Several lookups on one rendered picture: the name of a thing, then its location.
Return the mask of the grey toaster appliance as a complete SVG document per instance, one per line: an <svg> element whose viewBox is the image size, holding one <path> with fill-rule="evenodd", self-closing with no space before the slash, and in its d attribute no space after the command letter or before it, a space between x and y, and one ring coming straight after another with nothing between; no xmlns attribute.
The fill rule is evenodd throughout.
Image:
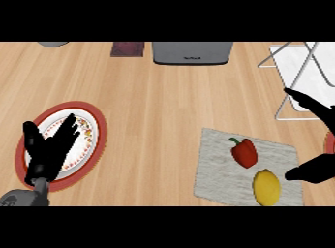
<svg viewBox="0 0 335 248"><path fill-rule="evenodd" d="M231 42L151 42L153 62L160 65L222 65Z"/></svg>

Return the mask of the grey cloth placemat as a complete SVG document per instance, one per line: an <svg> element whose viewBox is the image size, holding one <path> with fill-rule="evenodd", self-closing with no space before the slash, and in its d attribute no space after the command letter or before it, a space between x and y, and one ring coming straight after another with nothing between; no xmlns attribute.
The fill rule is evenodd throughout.
<svg viewBox="0 0 335 248"><path fill-rule="evenodd" d="M231 157L235 143L230 138L247 138L213 129L202 129L199 163L193 195L231 206L258 206L252 182L258 171L268 169L280 183L275 206L302 206L302 182L287 181L284 172L299 165L296 148L263 139L247 138L258 152L258 162L244 169Z"/></svg>

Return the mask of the dark maroon box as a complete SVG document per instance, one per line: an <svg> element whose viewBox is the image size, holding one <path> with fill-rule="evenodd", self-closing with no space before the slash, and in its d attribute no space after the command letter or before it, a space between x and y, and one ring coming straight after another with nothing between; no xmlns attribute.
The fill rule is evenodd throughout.
<svg viewBox="0 0 335 248"><path fill-rule="evenodd" d="M113 57L141 57L143 42L113 42L110 55Z"/></svg>

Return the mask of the yellow lemon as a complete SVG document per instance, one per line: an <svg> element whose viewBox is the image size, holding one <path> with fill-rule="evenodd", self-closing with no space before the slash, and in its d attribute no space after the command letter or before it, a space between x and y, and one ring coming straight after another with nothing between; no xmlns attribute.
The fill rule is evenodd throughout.
<svg viewBox="0 0 335 248"><path fill-rule="evenodd" d="M260 170L253 178L253 195L259 205L274 205L280 197L280 183L269 170Z"/></svg>

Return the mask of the white patterned plate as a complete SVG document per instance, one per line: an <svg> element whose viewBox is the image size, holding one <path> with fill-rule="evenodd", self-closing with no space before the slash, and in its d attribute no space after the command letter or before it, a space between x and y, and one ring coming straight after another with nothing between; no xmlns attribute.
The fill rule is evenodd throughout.
<svg viewBox="0 0 335 248"><path fill-rule="evenodd" d="M73 141L60 172L56 179L60 180L70 176L85 165L97 145L98 130L97 122L90 112L81 108L64 108L53 112L36 124L42 138L53 137L69 114L73 114L76 131L79 135Z"/></svg>

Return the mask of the red bell pepper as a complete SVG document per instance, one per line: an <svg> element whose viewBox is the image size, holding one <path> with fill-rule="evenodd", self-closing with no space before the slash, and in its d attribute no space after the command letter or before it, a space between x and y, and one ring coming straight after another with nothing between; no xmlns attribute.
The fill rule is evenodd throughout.
<svg viewBox="0 0 335 248"><path fill-rule="evenodd" d="M237 140L230 138L228 140L234 142L234 146L230 149L232 159L247 169L258 162L258 152L253 143L249 139Z"/></svg>

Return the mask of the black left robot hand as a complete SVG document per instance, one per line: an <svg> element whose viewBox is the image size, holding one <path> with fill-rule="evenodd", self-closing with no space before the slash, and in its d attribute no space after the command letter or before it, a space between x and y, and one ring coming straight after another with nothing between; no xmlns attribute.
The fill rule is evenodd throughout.
<svg viewBox="0 0 335 248"><path fill-rule="evenodd" d="M78 135L72 113L47 139L42 138L35 124L31 121L23 123L23 148L29 155L23 177L26 185L32 186L36 178L44 178L47 182L56 179Z"/></svg>

